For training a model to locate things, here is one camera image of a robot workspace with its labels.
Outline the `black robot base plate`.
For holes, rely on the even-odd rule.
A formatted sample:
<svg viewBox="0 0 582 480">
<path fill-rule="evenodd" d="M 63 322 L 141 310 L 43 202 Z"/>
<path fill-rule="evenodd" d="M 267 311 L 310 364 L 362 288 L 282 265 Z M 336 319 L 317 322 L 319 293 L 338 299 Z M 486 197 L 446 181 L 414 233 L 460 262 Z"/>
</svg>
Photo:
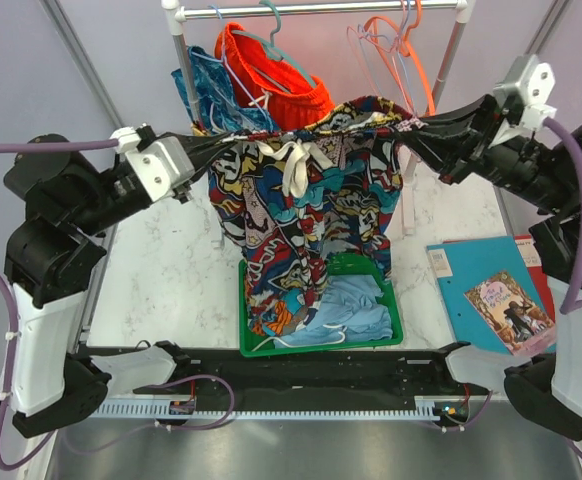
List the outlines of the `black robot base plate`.
<svg viewBox="0 0 582 480">
<path fill-rule="evenodd" d="M 486 394 L 457 382 L 440 350 L 326 351 L 247 358 L 237 350 L 176 348 L 178 367 L 170 386 L 138 388 L 126 395 L 186 396 L 194 404 L 222 409 L 406 410 L 432 401 L 442 416 Z"/>
</svg>

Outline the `comic print shorts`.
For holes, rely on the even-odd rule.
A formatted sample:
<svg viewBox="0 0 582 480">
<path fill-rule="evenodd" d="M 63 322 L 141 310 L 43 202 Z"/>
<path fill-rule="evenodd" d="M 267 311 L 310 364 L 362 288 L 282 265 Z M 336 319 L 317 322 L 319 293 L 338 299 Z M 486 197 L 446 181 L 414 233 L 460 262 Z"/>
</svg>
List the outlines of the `comic print shorts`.
<svg viewBox="0 0 582 480">
<path fill-rule="evenodd" d="M 208 172 L 208 193 L 246 265 L 247 295 L 299 288 L 320 299 L 340 253 L 392 270 L 386 230 L 402 190 L 395 134 L 421 119 L 379 97 L 361 97 L 295 131 L 241 140 Z"/>
</svg>

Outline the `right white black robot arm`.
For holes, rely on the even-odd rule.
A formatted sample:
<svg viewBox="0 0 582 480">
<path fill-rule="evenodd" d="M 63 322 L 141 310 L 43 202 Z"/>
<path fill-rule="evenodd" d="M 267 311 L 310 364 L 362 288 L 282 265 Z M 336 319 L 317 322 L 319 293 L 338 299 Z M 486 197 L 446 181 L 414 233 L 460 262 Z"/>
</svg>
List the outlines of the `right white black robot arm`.
<svg viewBox="0 0 582 480">
<path fill-rule="evenodd" d="M 478 175 L 534 205 L 542 221 L 530 233 L 557 301 L 557 338 L 549 354 L 508 361 L 467 342 L 429 368 L 448 394 L 465 378 L 502 388 L 525 419 L 582 440 L 582 125 L 566 130 L 546 105 L 518 94 L 487 95 L 458 110 L 392 128 L 440 181 Z"/>
</svg>

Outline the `pink hanger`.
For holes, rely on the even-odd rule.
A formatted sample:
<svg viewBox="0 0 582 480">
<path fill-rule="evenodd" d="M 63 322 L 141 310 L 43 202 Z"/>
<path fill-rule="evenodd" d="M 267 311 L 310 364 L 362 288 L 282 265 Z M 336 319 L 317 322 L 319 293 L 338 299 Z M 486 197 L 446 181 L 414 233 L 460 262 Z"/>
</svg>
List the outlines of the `pink hanger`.
<svg viewBox="0 0 582 480">
<path fill-rule="evenodd" d="M 375 48 L 361 39 L 362 25 L 348 26 L 346 28 L 346 40 L 363 76 L 375 95 L 400 102 L 405 108 L 402 96 Z"/>
</svg>

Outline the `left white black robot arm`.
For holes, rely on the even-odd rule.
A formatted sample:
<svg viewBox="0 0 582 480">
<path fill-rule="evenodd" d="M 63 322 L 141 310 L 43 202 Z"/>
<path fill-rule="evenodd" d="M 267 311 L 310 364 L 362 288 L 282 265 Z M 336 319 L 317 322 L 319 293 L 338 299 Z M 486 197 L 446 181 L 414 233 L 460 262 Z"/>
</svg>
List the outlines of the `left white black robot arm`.
<svg viewBox="0 0 582 480">
<path fill-rule="evenodd" d="M 168 341 L 115 355 L 78 353 L 79 307 L 106 255 L 99 237 L 162 200 L 185 202 L 233 145 L 228 134 L 158 135 L 145 125 L 107 140 L 47 134 L 2 146 L 15 157 L 3 182 L 24 202 L 25 218 L 6 244 L 10 330 L 0 409 L 23 437 L 76 424 L 116 395 L 187 388 L 189 357 Z"/>
</svg>

